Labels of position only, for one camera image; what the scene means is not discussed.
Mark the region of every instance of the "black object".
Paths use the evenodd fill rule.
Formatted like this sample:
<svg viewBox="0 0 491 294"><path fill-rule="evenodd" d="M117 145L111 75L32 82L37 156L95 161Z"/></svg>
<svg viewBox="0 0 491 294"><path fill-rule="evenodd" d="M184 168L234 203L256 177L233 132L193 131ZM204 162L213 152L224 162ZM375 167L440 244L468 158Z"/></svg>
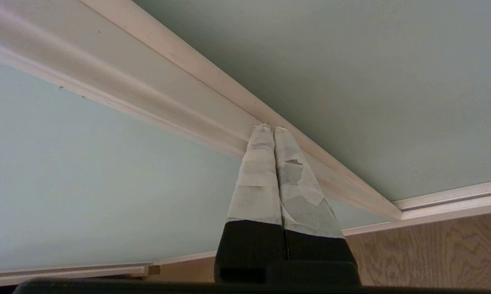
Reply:
<svg viewBox="0 0 491 294"><path fill-rule="evenodd" d="M225 224L214 259L218 283L361 286L344 238L326 238L241 220Z"/></svg>
<svg viewBox="0 0 491 294"><path fill-rule="evenodd" d="M227 222L214 258L214 280L264 283L266 266L284 259L281 225L250 220Z"/></svg>
<svg viewBox="0 0 491 294"><path fill-rule="evenodd" d="M331 285L257 285L154 283L132 280L35 279L22 283L14 294L482 294L491 290L335 287Z"/></svg>

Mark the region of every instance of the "tape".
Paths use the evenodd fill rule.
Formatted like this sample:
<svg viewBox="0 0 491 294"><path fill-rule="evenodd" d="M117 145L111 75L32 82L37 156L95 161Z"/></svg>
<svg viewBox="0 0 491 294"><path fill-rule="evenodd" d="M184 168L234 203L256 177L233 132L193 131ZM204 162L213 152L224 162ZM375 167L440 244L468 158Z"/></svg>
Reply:
<svg viewBox="0 0 491 294"><path fill-rule="evenodd" d="M253 130L242 159L227 221L251 220L281 225L275 142L267 123Z"/></svg>
<svg viewBox="0 0 491 294"><path fill-rule="evenodd" d="M290 231L344 238L335 213L294 137L285 128L274 131L283 228Z"/></svg>

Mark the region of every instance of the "light blue wall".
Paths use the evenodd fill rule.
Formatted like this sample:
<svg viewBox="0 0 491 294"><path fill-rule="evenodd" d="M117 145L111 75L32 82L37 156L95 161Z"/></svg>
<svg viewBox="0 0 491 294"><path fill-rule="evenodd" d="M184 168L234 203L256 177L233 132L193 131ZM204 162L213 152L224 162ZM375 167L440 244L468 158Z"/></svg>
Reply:
<svg viewBox="0 0 491 294"><path fill-rule="evenodd" d="M491 0L135 0L384 197L491 181Z"/></svg>
<svg viewBox="0 0 491 294"><path fill-rule="evenodd" d="M214 251L239 166L0 64L0 270ZM338 205L344 228L384 221Z"/></svg>

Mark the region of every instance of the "wood grain panel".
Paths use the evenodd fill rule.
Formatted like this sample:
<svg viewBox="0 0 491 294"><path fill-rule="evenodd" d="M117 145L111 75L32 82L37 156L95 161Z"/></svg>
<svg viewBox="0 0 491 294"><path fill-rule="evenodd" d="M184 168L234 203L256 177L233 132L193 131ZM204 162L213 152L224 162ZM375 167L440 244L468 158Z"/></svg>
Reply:
<svg viewBox="0 0 491 294"><path fill-rule="evenodd" d="M365 285L491 289L491 214L347 239Z"/></svg>

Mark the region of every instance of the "white trim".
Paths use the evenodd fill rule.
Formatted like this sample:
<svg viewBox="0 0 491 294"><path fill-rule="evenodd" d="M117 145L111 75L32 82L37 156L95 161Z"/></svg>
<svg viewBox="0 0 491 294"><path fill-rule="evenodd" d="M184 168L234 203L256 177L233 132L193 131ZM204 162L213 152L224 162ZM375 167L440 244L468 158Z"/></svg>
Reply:
<svg viewBox="0 0 491 294"><path fill-rule="evenodd" d="M124 264L111 266L70 267L45 270L22 270L15 272L0 272L0 286L18 285L34 278L90 278L115 275L130 275L132 277L146 276L150 263Z"/></svg>
<svg viewBox="0 0 491 294"><path fill-rule="evenodd" d="M160 33L156 20L140 24L150 16L135 14L140 8L129 0L95 3L126 15L128 27ZM400 209L177 36L165 31L153 38L159 50L169 50L165 58L110 21L79 0L0 0L0 61L237 157L260 121L285 126L307 151L327 197L401 217ZM186 72L180 61L199 71ZM212 78L201 82L206 74Z"/></svg>
<svg viewBox="0 0 491 294"><path fill-rule="evenodd" d="M430 207L442 203L451 203L484 196L491 196L491 182L413 197L393 203L403 212L406 212L416 208Z"/></svg>
<svg viewBox="0 0 491 294"><path fill-rule="evenodd" d="M198 254L184 255L184 256L179 256L179 257L162 259L161 261L153 262L153 265L164 265L164 264L188 262L188 261L194 261L197 259L214 257L215 255L216 255L216 251L209 251L209 252L198 253Z"/></svg>
<svg viewBox="0 0 491 294"><path fill-rule="evenodd" d="M403 211L400 221L345 229L344 235L491 214L491 182L399 200L394 203Z"/></svg>

